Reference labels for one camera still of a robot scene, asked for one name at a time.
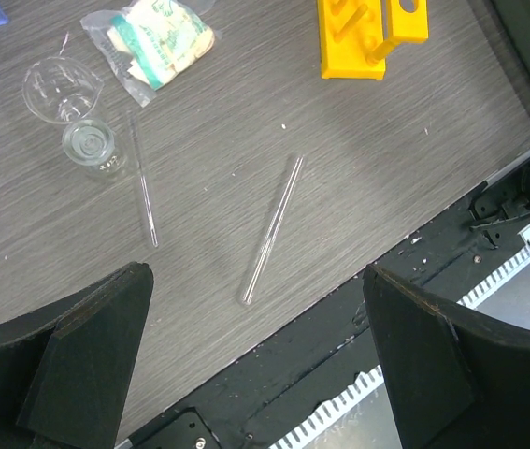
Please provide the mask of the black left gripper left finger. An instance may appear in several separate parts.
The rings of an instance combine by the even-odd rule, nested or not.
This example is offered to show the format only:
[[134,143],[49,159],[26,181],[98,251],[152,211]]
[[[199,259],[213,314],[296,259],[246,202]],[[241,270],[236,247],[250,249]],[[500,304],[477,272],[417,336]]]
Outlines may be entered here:
[[145,263],[0,324],[0,448],[112,448],[153,291]]

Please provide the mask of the clear glass test tube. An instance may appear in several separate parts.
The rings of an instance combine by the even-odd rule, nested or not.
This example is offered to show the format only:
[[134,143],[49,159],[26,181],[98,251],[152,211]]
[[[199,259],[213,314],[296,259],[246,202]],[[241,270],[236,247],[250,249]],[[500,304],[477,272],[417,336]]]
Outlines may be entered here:
[[135,113],[128,109],[127,119],[129,124],[130,140],[133,147],[135,166],[136,166],[136,178],[139,188],[139,200],[138,204],[141,210],[141,216],[146,229],[146,235],[150,246],[154,249],[159,247],[159,237],[157,232],[157,226],[154,220],[152,206],[151,206],[151,192],[148,183],[148,175],[144,168],[142,145],[139,135],[139,128]]
[[237,301],[242,306],[250,306],[254,300],[258,283],[265,271],[286,215],[286,210],[292,200],[305,165],[306,156],[304,154],[291,154],[280,179],[277,181],[258,244],[252,252],[250,262],[238,290]]

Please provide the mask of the larger clear glass beaker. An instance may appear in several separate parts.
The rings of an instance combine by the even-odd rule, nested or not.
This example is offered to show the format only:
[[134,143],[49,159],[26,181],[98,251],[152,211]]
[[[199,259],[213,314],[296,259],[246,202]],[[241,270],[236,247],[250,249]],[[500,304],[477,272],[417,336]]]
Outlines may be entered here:
[[81,62],[51,56],[32,64],[21,85],[28,110],[41,121],[65,125],[97,108],[105,83]]

